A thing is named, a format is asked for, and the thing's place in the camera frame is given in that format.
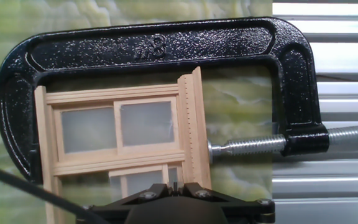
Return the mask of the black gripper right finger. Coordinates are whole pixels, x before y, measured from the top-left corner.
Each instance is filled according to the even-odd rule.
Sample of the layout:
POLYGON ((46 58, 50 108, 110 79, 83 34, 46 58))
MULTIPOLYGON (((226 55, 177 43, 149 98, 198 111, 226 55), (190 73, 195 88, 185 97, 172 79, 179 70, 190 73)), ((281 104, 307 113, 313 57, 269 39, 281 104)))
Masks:
POLYGON ((175 196, 202 200, 207 205, 217 206, 228 223, 275 223, 275 202, 272 199, 245 201, 204 188, 196 182, 175 182, 175 196))

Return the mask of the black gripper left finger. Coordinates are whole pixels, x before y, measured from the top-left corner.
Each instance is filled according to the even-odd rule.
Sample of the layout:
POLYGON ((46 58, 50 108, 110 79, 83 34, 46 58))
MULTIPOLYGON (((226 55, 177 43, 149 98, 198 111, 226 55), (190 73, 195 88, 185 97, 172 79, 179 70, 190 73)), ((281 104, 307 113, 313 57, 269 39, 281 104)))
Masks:
POLYGON ((124 223, 130 210, 136 205, 169 197, 174 190, 175 183, 173 183, 173 187, 169 187, 167 184, 153 184, 149 189, 140 191, 116 202, 102 206, 90 205, 85 207, 85 210, 100 216, 109 223, 124 223))

